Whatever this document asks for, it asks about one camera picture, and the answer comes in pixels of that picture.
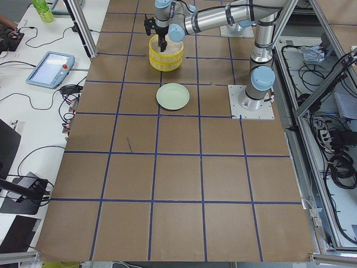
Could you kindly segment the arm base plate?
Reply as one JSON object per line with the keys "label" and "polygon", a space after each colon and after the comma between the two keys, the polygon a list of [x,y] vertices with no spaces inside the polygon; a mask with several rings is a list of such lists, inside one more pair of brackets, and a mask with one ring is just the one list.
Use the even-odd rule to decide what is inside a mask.
{"label": "arm base plate", "polygon": [[232,26],[221,26],[220,35],[223,37],[238,37],[244,39],[252,39],[254,37],[252,26],[242,27],[237,23]]}
{"label": "arm base plate", "polygon": [[274,120],[269,94],[261,100],[252,100],[246,95],[246,85],[228,85],[232,119]]}

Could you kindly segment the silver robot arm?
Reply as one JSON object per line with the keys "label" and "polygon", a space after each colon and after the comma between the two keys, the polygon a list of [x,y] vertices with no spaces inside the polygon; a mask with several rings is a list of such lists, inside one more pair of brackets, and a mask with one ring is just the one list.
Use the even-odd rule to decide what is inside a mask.
{"label": "silver robot arm", "polygon": [[167,47],[166,37],[180,42],[187,35],[198,34],[222,26],[256,24],[254,49],[250,55],[250,76],[262,74],[262,67],[273,64],[272,50],[289,19],[296,1],[234,1],[198,10],[185,1],[155,1],[155,16],[145,18],[146,34],[154,30],[161,51]]}

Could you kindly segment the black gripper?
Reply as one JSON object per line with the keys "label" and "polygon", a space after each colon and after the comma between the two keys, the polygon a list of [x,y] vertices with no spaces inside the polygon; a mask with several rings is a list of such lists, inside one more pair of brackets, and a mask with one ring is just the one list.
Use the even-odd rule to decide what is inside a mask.
{"label": "black gripper", "polygon": [[160,52],[164,52],[167,47],[167,41],[165,40],[166,35],[168,34],[169,27],[155,27],[155,32],[158,35],[158,45],[160,46]]}

